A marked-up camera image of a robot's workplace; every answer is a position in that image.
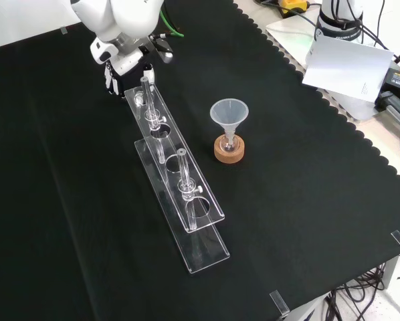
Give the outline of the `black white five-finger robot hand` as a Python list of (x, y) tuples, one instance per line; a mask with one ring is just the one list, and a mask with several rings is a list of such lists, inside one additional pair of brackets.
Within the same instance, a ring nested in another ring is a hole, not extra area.
[(124, 97), (125, 90), (138, 85), (147, 57), (153, 50), (149, 38), (135, 39), (124, 34), (111, 42), (96, 37), (90, 46), (95, 62), (104, 67), (107, 91), (119, 97)]

